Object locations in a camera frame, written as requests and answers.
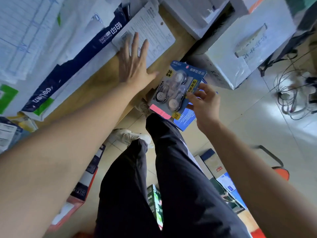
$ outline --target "white floor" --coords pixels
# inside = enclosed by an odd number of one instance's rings
[[[312,70],[309,55],[298,63],[301,64],[299,67]],[[256,70],[234,91],[214,87],[221,96],[220,118],[247,144],[263,145],[278,156],[290,172],[289,182],[312,202],[317,203],[317,114],[293,121],[281,112],[274,95],[276,74],[283,72],[288,65],[289,61],[275,64],[266,71],[264,78],[261,78],[259,71]],[[138,133],[147,132],[145,117],[136,109],[133,109],[116,128],[128,128]],[[194,156],[212,147],[197,128],[196,121],[192,122],[182,135]],[[86,203],[60,230],[46,234],[45,237],[68,238],[78,231],[93,231],[101,180],[112,162],[126,148],[114,140],[107,141],[106,145]],[[277,165],[264,152],[257,152],[271,166]],[[147,153],[147,168],[147,184],[157,184],[154,149],[149,149]]]

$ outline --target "leg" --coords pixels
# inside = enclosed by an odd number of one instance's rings
[[[249,237],[239,217],[190,158],[180,132],[157,114],[146,120],[156,152],[163,234],[170,237]]]
[[[147,144],[137,139],[113,162],[101,182],[95,237],[160,237],[147,203]]]

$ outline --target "white sneaker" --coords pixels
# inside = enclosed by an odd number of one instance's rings
[[[147,134],[133,133],[131,130],[125,128],[115,129],[112,133],[116,136],[116,140],[127,146],[129,146],[133,140],[142,139],[148,148],[154,148],[154,145],[150,144],[152,141],[151,136]]]
[[[142,114],[144,114],[146,118],[152,113],[152,111],[149,109],[149,106],[147,105],[147,102],[144,99],[142,99],[140,103],[134,107]]]

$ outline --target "correction tape package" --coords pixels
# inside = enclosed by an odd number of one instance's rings
[[[206,73],[184,62],[172,61],[150,101],[150,108],[154,104],[178,120],[188,104],[186,93],[195,92]]]

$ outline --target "desk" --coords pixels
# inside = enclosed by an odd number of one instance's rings
[[[160,74],[144,90],[139,92],[128,104],[119,121],[123,119],[138,103],[141,97],[156,88],[165,75],[172,60],[180,60],[194,45],[195,39],[172,17],[161,5],[159,14],[175,37],[175,43],[161,55],[149,68],[148,73],[159,71]],[[107,91],[114,88],[119,80],[118,54],[110,59],[102,68],[92,75],[80,88],[70,95],[58,108],[56,108],[43,122],[36,122],[38,127],[43,127],[61,117],[74,112],[94,99],[100,98]]]

